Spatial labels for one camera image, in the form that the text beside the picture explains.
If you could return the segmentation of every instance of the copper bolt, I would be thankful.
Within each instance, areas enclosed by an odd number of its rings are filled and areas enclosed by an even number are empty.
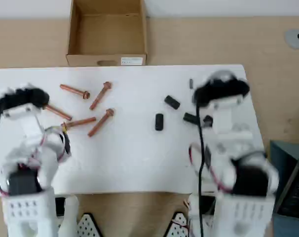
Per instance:
[[[65,84],[60,84],[60,88],[63,89],[63,90],[67,90],[69,92],[75,93],[77,95],[80,95],[80,96],[82,96],[82,98],[84,100],[87,100],[90,97],[90,93],[87,90],[86,91],[78,90],[76,88],[70,87],[70,86],[65,85]]]
[[[94,102],[92,102],[91,106],[90,106],[90,110],[94,110],[97,106],[97,104],[100,102],[100,100],[102,99],[102,97],[104,97],[106,91],[108,89],[111,89],[111,83],[106,81],[104,83],[104,88],[102,88],[102,90],[100,91],[99,95],[96,97],[96,99],[94,100]]]
[[[70,115],[64,113],[63,111],[61,111],[61,110],[59,110],[59,109],[57,109],[57,108],[55,108],[55,107],[53,107],[53,106],[51,106],[51,105],[47,105],[47,106],[45,106],[44,108],[45,108],[46,110],[51,111],[52,113],[55,113],[56,115],[58,115],[58,116],[60,116],[60,117],[62,117],[62,118],[64,118],[64,119],[68,120],[68,121],[71,121],[72,118],[73,118],[72,116],[70,116]]]
[[[106,114],[102,117],[102,119],[93,127],[93,129],[88,133],[89,137],[95,135],[95,133],[100,129],[100,127],[107,121],[110,116],[114,115],[113,109],[107,109]]]
[[[66,130],[70,129],[71,127],[79,126],[79,125],[84,125],[90,122],[96,121],[96,117],[92,118],[87,118],[87,119],[82,119],[74,122],[68,122],[68,123],[62,123],[61,126],[63,126]]]

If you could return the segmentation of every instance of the white wall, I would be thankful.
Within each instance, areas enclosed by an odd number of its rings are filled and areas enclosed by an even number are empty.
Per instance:
[[[299,15],[299,0],[145,0],[149,16]],[[0,0],[0,18],[65,18],[71,0]]]

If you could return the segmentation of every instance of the open cardboard box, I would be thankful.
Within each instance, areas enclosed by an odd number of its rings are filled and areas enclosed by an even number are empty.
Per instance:
[[[145,65],[143,0],[73,0],[66,58],[74,67]]]

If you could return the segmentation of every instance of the white label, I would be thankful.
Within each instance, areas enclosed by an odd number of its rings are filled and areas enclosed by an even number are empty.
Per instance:
[[[121,66],[141,66],[143,64],[143,58],[141,57],[122,57]]]

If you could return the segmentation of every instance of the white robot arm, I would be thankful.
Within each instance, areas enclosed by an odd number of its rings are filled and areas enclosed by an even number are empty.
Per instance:
[[[202,165],[196,169],[202,182],[188,200],[191,237],[262,237],[271,220],[278,172],[254,146],[251,130],[232,116],[248,93],[247,83],[227,71],[195,92],[197,115],[205,112],[212,123],[200,128],[202,149],[189,149],[193,166]]]
[[[17,121],[24,141],[9,152],[0,180],[4,221],[9,237],[76,237],[78,200],[65,200],[65,216],[58,229],[51,182],[60,162],[70,155],[68,136],[62,127],[44,129],[37,118],[49,100],[37,88],[10,91],[0,98],[0,116]]]

